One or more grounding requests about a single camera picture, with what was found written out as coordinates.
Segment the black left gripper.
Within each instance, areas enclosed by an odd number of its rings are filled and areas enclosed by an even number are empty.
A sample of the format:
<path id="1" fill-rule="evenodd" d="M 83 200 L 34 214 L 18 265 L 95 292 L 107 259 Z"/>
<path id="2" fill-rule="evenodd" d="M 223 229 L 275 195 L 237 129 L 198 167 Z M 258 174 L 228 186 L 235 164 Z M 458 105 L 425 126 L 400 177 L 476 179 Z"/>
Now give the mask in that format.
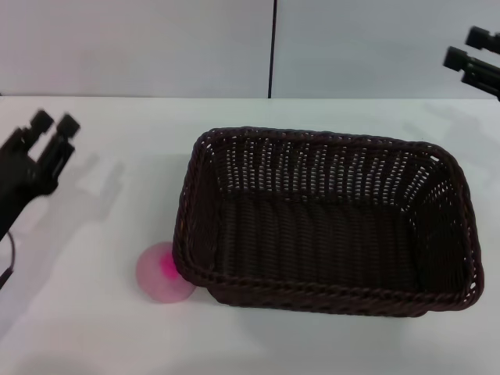
<path id="1" fill-rule="evenodd" d="M 53 118 L 39 109 L 30 126 L 17 127 L 7 139 L 7 150 L 1 150 L 1 238 L 32 200 L 55 191 L 57 179 L 75 150 L 71 141 L 80 124 L 65 113 L 38 161 L 27 154 L 53 123 Z"/>

